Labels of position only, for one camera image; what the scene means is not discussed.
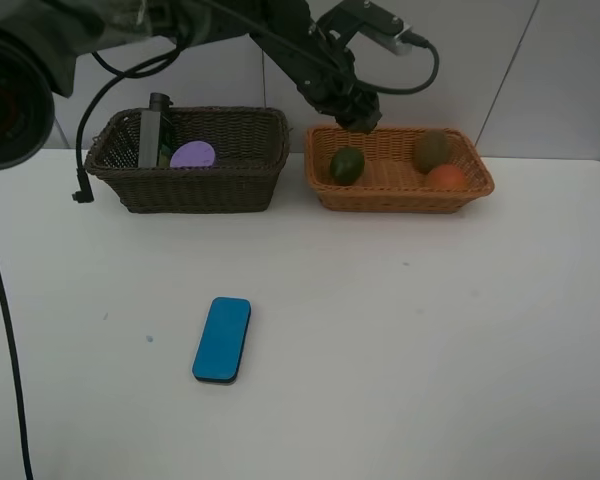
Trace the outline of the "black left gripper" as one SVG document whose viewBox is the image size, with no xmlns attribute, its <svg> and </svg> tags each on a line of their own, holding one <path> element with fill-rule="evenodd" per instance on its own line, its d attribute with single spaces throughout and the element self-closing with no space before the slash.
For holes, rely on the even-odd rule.
<svg viewBox="0 0 600 480">
<path fill-rule="evenodd" d="M 378 95 L 357 84 L 355 57 L 320 29 L 297 41 L 289 76 L 304 99 L 320 114 L 332 117 L 368 115 L 379 111 Z"/>
</svg>

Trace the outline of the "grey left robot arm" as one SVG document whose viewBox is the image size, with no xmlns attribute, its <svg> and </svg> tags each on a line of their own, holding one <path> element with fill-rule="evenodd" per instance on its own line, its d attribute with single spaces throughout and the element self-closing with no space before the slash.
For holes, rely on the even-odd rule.
<svg viewBox="0 0 600 480">
<path fill-rule="evenodd" d="M 74 90 L 77 60 L 152 37 L 173 49 L 141 65 L 155 73 L 187 48 L 249 36 L 317 111 L 351 131 L 380 118 L 377 92 L 304 1 L 0 1 L 0 170 L 47 141 L 56 96 Z"/>
</svg>

